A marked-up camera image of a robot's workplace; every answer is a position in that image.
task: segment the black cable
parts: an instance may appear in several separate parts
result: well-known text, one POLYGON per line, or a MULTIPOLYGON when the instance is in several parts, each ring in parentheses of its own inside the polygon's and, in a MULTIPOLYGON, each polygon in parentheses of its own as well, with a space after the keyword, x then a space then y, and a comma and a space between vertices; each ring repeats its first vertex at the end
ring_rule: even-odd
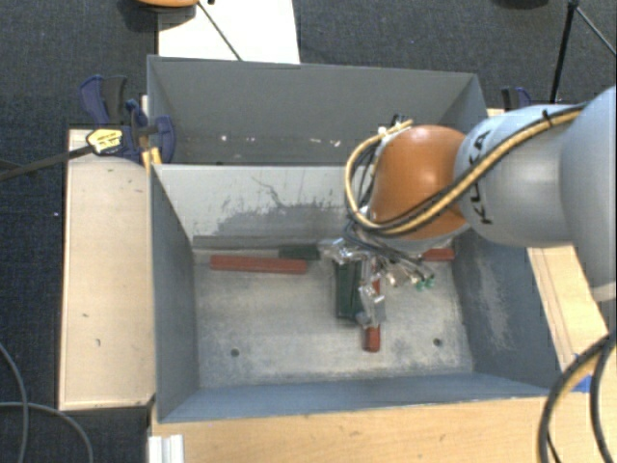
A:
MULTIPOLYGON (((20 401, 7 401, 0 403, 0 408, 20 408, 22 403, 20 401)), ((43 413, 47 413, 49 415, 53 415, 54 417, 58 417, 59 419, 65 421, 70 425, 75 432, 79 435, 81 440, 84 442, 84 446, 86 447, 86 451, 88 452, 88 461, 90 463, 94 463, 94 450, 93 445, 90 442, 90 438, 86 431, 82 428, 82 426, 75 421, 75 419, 71 418, 66 413, 61 412, 60 410, 56 410, 50 406, 39 405, 37 403, 28 403, 28 408, 31 410, 38 410, 43 413)))
POLYGON ((24 386, 23 377, 19 372, 19 368, 15 364, 11 355, 6 350, 6 348, 0 343, 0 353, 5 358, 11 370, 13 371, 13 375, 15 381, 17 381, 17 385, 19 386, 19 391, 21 393, 21 401, 6 401, 0 402, 0 409, 7 408, 21 408, 23 411, 23 422, 22 422, 22 434, 21 434, 21 449, 19 451, 19 456, 17 458, 18 463, 23 463, 26 449, 28 446, 28 432, 29 432, 29 410, 38 410, 40 412, 51 414, 55 417, 59 417, 66 423, 68 423, 76 432, 79 434, 79 437, 84 442, 84 446, 86 446, 86 451, 88 452, 88 461, 90 463, 94 463, 94 451, 93 445, 90 442, 88 434, 84 431, 82 426, 77 423, 74 419, 69 417, 67 414, 61 412, 60 410, 56 410, 55 408, 51 408, 50 406, 39 405, 37 403, 32 403, 28 401, 26 395, 26 388, 24 386))
POLYGON ((227 36, 225 36, 225 33, 223 33, 223 31, 221 30, 221 28, 219 26, 217 26, 216 22, 214 21, 214 19, 212 18, 212 16, 210 15, 210 13, 205 9, 205 7, 201 4, 200 1, 197 2, 197 6, 203 11, 203 13, 205 14, 205 16, 208 18, 208 20, 210 21, 210 23, 214 26, 214 29, 216 29, 216 32, 219 33, 219 36, 223 39, 223 41, 225 42, 225 44, 228 46, 228 48, 231 50, 231 53, 233 53, 233 55, 235 56, 236 60, 238 62, 243 62, 242 58, 240 58, 240 55, 238 55, 238 52, 235 51, 235 48, 231 45, 231 43, 229 42, 227 36))
POLYGON ((48 158, 44 158, 39 161, 34 161, 33 163, 28 163, 27 165, 21 165, 17 168, 13 168, 12 170, 8 170, 7 172, 0 174, 0 181, 10 180, 11 178, 37 172, 38 170, 42 170, 43 168, 49 168, 50 166, 57 165, 58 163, 64 163, 71 159, 85 156, 86 154, 90 154, 92 152, 92 146, 84 146, 83 148, 79 148, 77 150, 70 150, 61 154, 55 154, 53 156, 49 156, 48 158))
POLYGON ((610 52, 615 57, 617 57, 617 51, 615 51, 615 48, 613 48, 612 44, 610 44, 610 42, 608 42, 608 40, 600 32, 600 29, 598 29, 596 27, 596 25, 591 21, 591 19, 589 17, 587 17, 587 14, 585 12, 583 12, 580 7, 576 7, 575 11, 577 12, 578 15, 580 15, 582 20, 585 22, 585 24, 587 24, 589 26, 589 28, 593 31, 593 33, 600 39, 600 41, 604 44, 604 46, 606 46, 606 48, 608 48, 610 50, 610 52))
POLYGON ((28 396, 26 395, 26 387, 23 383, 23 377, 21 377, 21 373, 19 372, 19 368, 13 361, 11 355, 6 350, 4 345, 0 343, 0 353, 9 364, 9 367, 13 371, 13 376, 15 381, 17 381, 17 386, 19 387, 19 394, 21 395, 21 409, 22 409, 22 422, 21 422, 21 447, 19 449, 19 456, 17 457, 17 463, 23 463, 23 460, 26 456, 26 449, 28 448, 28 431, 30 429, 30 419, 28 413, 28 396))
POLYGON ((594 430, 594 437, 596 438, 596 445, 598 450, 604 459, 604 463, 613 463, 613 458, 608 451, 608 445, 604 437, 604 431, 602 429, 602 422, 600 419, 600 382, 604 373, 604 368, 608 363, 610 354, 615 348, 617 341, 617 329, 613 329, 608 337, 608 341, 604 344, 598 363, 594 369, 594 375, 591 378, 591 386, 589 388, 589 409, 591 415, 591 425, 594 430))
POLYGON ((540 419, 540 426, 538 428, 538 452, 540 454, 540 460, 542 463, 550 463, 549 459, 549 425, 552 412, 557 404, 557 401, 563 394, 567 384, 572 378, 591 360, 600 355, 604 346, 609 341, 609 335, 605 335, 598 341, 593 343, 589 348, 582 352, 576 360, 574 360, 568 368, 559 376, 557 382, 555 382, 550 388, 547 401, 545 402, 544 409, 542 411, 542 418, 540 419))

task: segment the bin floor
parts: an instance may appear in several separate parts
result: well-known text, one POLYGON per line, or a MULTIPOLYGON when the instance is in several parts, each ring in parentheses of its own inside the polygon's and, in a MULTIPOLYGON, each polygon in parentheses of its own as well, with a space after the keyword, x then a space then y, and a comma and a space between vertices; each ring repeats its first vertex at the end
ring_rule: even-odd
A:
POLYGON ((388 320, 368 353, 362 328, 335 317, 330 260, 290 276, 214 271, 207 251, 194 256, 203 388, 472 371, 449 264, 434 266, 430 290, 382 282, 388 320))

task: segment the gray bin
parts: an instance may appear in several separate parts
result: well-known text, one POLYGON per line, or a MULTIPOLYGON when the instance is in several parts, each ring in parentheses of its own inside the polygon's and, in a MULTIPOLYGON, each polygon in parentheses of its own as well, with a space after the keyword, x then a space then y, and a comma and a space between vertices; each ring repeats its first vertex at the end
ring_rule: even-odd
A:
POLYGON ((469 131, 486 117, 474 75, 149 57, 148 100, 178 135, 150 187, 161 422, 543 395, 556 378, 525 250, 472 231, 432 290, 383 287, 377 354, 335 317, 330 262, 302 276, 208 266, 339 236, 350 150, 396 113, 469 131))

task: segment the black carpet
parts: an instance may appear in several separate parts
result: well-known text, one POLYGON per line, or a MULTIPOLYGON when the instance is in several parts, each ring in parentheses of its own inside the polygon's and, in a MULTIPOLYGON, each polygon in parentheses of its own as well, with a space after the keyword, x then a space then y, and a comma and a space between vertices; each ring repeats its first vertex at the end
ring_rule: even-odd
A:
MULTIPOLYGON (((565 0, 293 0, 305 63, 478 74, 490 106, 502 86, 549 98, 565 0)), ((615 45, 616 0, 581 0, 615 45)), ((66 147, 72 123, 90 119, 76 90, 87 77, 128 76, 127 97, 146 91, 156 15, 129 0, 0 0, 0 158, 26 163, 66 147)), ((615 82, 615 59, 579 18, 559 96, 590 99, 615 82)), ((0 341, 32 401, 54 405, 62 288, 64 170, 0 185, 0 341)), ((17 400, 0 361, 0 401, 17 400)), ((97 462, 145 458, 145 409, 73 414, 97 462)), ((15 461, 20 416, 0 414, 0 460, 15 461)), ((62 422, 33 414, 28 461, 86 461, 62 422)))

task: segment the yellow label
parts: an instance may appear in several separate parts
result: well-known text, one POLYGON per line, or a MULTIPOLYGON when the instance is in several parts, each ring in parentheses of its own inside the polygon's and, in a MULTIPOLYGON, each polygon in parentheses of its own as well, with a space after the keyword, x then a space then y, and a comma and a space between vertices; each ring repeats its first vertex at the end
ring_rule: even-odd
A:
POLYGON ((122 147, 122 131, 100 128, 90 134, 86 141, 94 148, 96 154, 112 154, 122 147))

